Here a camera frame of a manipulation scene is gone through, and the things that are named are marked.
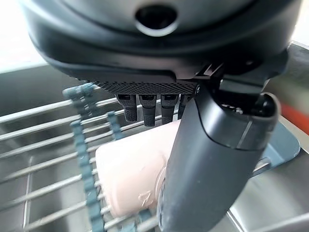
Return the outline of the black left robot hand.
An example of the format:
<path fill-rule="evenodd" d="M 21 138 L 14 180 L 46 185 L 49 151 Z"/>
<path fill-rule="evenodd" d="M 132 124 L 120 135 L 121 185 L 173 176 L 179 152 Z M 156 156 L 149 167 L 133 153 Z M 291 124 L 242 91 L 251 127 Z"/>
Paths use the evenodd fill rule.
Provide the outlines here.
<path fill-rule="evenodd" d="M 276 127 L 265 82 L 288 62 L 299 0 L 22 0 L 50 65 L 120 95 L 188 95 L 159 197 L 163 232 L 207 232 Z"/>

